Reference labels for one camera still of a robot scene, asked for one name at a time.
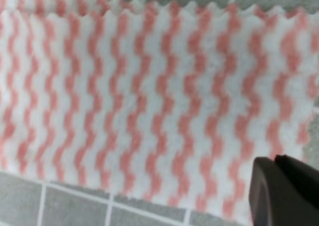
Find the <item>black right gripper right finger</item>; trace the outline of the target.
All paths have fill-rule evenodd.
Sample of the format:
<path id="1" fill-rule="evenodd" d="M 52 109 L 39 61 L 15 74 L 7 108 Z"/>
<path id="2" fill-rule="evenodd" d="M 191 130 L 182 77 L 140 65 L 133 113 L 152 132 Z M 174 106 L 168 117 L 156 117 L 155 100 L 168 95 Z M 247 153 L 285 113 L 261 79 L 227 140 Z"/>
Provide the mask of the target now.
<path id="1" fill-rule="evenodd" d="M 318 170 L 287 155 L 277 155 L 275 163 L 305 199 L 319 198 Z"/>

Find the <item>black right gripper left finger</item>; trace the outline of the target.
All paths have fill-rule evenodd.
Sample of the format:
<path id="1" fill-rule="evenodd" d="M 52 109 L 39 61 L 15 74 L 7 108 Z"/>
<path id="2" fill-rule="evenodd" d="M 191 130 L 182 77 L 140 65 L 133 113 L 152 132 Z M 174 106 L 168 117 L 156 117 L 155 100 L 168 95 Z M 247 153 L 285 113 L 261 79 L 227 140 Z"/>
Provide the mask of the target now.
<path id="1" fill-rule="evenodd" d="M 257 157 L 249 191 L 255 226 L 317 226 L 319 199 L 305 199 L 276 165 L 275 159 Z"/>

